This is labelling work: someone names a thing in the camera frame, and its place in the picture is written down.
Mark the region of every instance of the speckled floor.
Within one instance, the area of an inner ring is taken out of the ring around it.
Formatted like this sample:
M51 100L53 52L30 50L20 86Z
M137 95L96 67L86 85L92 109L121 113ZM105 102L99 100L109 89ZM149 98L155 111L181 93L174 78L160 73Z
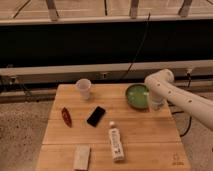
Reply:
M34 171L53 102L0 104L0 170ZM188 115L174 116L184 131ZM213 145L213 133L193 119L182 138L192 171L204 171Z
M0 105L0 170L35 170L51 102Z

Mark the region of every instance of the paper cup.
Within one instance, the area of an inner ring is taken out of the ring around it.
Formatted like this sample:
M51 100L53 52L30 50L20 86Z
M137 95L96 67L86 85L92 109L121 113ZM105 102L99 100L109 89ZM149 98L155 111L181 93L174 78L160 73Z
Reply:
M86 78L80 79L76 82L76 87L84 100L87 100L90 97L91 85L91 81Z

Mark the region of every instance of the black phone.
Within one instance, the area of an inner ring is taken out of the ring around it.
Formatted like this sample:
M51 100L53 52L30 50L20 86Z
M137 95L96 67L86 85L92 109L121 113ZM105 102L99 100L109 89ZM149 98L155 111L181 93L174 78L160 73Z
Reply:
M103 109L100 106L96 107L94 112L92 112L90 117L87 119L87 123L95 127L98 124L101 117L104 115L104 113L105 109Z

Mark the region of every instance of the green bowl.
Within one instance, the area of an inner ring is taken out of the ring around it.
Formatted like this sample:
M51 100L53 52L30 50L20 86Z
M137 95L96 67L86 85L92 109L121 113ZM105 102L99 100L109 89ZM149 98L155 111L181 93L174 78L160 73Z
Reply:
M126 98L128 103L136 109L147 109L148 89L145 85L134 84L127 88Z

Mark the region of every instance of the black wall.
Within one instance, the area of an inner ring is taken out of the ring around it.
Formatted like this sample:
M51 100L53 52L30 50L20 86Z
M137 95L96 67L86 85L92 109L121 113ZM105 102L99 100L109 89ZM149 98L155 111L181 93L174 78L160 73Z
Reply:
M0 67L131 62L146 22L0 27ZM213 59L213 20L152 21L137 62Z

